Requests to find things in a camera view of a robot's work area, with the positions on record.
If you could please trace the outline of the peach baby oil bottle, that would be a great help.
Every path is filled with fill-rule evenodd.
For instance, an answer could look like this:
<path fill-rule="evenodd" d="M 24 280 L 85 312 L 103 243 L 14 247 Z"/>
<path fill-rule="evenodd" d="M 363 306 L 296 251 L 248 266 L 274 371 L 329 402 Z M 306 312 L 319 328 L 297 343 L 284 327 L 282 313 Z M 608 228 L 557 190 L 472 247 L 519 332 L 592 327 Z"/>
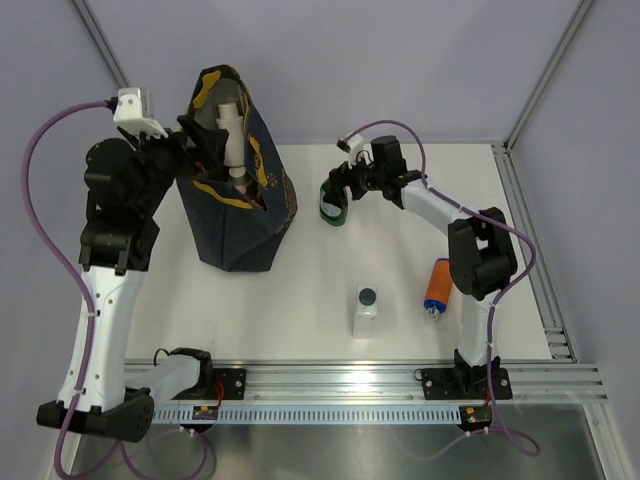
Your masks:
<path fill-rule="evenodd" d="M 238 192 L 244 199 L 251 203 L 255 208 L 266 209 L 266 204 L 259 186 L 255 183 L 247 185 L 236 185 Z"/>

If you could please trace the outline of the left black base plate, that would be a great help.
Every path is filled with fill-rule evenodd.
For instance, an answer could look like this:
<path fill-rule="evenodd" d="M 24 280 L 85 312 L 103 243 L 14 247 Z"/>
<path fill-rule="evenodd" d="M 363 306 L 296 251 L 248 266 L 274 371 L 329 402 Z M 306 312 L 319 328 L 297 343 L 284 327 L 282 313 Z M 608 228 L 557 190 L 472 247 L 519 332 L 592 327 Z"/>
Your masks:
<path fill-rule="evenodd" d="M 244 368 L 213 368 L 195 387 L 195 400 L 214 402 L 243 400 L 247 371 Z"/>

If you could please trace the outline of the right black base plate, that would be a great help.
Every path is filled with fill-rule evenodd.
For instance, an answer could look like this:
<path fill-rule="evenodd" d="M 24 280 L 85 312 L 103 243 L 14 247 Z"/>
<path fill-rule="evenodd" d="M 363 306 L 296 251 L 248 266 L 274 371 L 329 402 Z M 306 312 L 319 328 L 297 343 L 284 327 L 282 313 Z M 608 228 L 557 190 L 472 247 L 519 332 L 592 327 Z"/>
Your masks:
<path fill-rule="evenodd" d="M 513 398 L 509 373 L 502 367 L 491 368 L 491 380 L 488 380 L 486 367 L 424 368 L 420 371 L 420 381 L 426 400 Z"/>

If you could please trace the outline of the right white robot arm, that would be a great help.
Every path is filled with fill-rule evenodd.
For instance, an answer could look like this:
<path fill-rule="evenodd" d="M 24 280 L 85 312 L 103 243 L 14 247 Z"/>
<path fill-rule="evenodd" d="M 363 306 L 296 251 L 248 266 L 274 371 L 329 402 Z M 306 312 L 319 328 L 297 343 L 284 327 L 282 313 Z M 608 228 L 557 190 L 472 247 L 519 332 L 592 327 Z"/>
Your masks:
<path fill-rule="evenodd" d="M 418 215 L 445 235 L 451 278 L 463 296 L 462 333 L 453 364 L 421 370 L 425 399 L 512 398 L 508 372 L 489 338 L 491 308 L 518 269 L 509 234 L 501 227 L 503 212 L 492 207 L 473 215 L 445 199 L 423 183 L 420 171 L 408 168 L 400 142 L 392 135 L 372 140 L 369 154 L 362 143 L 359 135 L 338 140 L 347 158 L 329 173 L 326 202 L 344 209 L 350 200 L 378 191 L 398 208 Z"/>

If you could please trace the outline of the pale green cylindrical bottle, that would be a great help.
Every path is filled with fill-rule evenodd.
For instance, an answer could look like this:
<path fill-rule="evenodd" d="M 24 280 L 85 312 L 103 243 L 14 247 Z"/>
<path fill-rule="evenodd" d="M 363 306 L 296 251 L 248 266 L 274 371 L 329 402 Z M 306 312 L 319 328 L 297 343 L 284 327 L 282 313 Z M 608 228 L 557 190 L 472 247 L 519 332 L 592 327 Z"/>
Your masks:
<path fill-rule="evenodd" d="M 228 174 L 229 181 L 235 186 L 246 185 L 249 182 L 245 167 L 230 167 Z"/>

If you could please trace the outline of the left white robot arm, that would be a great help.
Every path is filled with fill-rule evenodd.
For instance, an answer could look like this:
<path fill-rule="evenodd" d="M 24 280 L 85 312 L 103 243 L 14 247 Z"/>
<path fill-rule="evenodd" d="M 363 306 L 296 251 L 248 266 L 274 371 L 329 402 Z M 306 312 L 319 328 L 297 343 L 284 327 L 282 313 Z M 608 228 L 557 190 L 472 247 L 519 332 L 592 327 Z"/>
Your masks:
<path fill-rule="evenodd" d="M 153 216 L 176 177 L 196 161 L 180 133 L 142 115 L 117 114 L 121 138 L 87 154 L 86 225 L 81 233 L 81 317 L 67 377 L 36 422 L 60 432 L 138 442 L 156 405 L 215 385 L 210 353 L 180 347 L 136 380 L 124 367 L 134 307 L 159 235 Z"/>

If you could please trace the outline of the green dish soap bottle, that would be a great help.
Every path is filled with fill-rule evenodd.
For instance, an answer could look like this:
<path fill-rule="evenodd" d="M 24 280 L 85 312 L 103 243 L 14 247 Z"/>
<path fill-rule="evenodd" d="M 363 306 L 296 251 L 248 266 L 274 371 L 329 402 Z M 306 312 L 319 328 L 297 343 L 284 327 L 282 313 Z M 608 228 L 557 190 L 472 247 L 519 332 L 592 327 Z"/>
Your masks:
<path fill-rule="evenodd" d="M 345 224 L 347 218 L 347 209 L 341 209 L 326 201 L 326 195 L 329 192 L 327 183 L 323 183 L 320 187 L 319 194 L 319 212 L 321 218 L 329 225 L 339 227 Z"/>

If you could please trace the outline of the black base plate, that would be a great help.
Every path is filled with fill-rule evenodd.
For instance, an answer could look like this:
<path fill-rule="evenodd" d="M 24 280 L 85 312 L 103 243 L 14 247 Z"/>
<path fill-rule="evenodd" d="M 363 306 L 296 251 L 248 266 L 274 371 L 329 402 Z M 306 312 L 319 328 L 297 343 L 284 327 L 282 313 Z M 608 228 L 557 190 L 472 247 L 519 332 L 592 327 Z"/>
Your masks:
<path fill-rule="evenodd" d="M 488 380 L 486 367 L 424 368 L 420 371 L 420 381 L 426 400 L 513 398 L 509 373 L 502 367 L 491 368 L 491 380 Z"/>
<path fill-rule="evenodd" d="M 214 402 L 243 400 L 247 371 L 244 368 L 213 368 L 195 387 L 195 400 Z"/>

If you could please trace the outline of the beige bottle round cap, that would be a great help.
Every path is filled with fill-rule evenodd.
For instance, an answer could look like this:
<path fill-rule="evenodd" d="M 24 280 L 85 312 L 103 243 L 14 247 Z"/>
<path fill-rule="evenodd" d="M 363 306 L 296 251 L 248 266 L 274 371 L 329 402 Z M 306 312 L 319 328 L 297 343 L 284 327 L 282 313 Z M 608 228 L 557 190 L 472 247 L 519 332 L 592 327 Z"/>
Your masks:
<path fill-rule="evenodd" d="M 217 108 L 217 126 L 228 133 L 224 165 L 228 168 L 245 167 L 244 117 L 239 113 L 236 103 L 219 104 Z"/>

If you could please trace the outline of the clear bottle black cap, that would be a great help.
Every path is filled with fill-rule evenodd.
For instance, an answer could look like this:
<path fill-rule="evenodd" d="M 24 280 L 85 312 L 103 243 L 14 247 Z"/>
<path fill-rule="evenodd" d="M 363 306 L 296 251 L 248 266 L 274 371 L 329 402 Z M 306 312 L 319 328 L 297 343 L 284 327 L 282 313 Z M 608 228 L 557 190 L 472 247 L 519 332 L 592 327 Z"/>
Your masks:
<path fill-rule="evenodd" d="M 373 336 L 378 314 L 378 291 L 374 284 L 360 284 L 356 291 L 352 335 L 356 339 Z"/>

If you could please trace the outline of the orange blue tube bottle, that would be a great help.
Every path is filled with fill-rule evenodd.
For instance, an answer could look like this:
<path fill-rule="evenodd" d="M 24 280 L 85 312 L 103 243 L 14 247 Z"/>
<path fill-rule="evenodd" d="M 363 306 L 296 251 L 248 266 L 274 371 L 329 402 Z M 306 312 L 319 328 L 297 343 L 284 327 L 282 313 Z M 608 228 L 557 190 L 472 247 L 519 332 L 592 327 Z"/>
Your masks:
<path fill-rule="evenodd" d="M 439 258 L 434 263 L 423 301 L 430 318 L 438 320 L 447 311 L 452 289 L 449 259 Z"/>

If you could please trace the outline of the aluminium mounting rail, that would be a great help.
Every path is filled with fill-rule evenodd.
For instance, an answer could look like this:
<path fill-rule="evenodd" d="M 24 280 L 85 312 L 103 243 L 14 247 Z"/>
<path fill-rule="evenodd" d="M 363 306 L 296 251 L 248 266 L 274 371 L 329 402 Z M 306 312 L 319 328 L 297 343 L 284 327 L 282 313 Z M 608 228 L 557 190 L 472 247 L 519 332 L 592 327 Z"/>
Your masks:
<path fill-rule="evenodd" d="M 243 368 L 247 403 L 421 402 L 422 368 L 443 362 L 401 361 L 227 361 L 221 368 Z M 598 368 L 576 363 L 506 363 L 515 403 L 605 403 Z"/>

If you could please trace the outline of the dark blue canvas bag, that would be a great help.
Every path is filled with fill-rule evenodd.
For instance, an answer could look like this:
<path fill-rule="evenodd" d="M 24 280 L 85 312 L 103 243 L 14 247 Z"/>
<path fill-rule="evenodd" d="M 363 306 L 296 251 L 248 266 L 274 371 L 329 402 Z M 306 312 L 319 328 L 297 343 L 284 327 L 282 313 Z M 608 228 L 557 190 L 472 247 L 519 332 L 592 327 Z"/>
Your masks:
<path fill-rule="evenodd" d="M 266 209 L 255 208 L 223 173 L 197 165 L 177 179 L 196 250 L 202 262 L 226 272 L 266 272 L 297 213 L 296 192 L 269 129 L 246 84 L 231 66 L 202 70 L 183 115 L 215 130 L 219 104 L 236 103 L 244 117 L 244 166 L 259 186 Z"/>

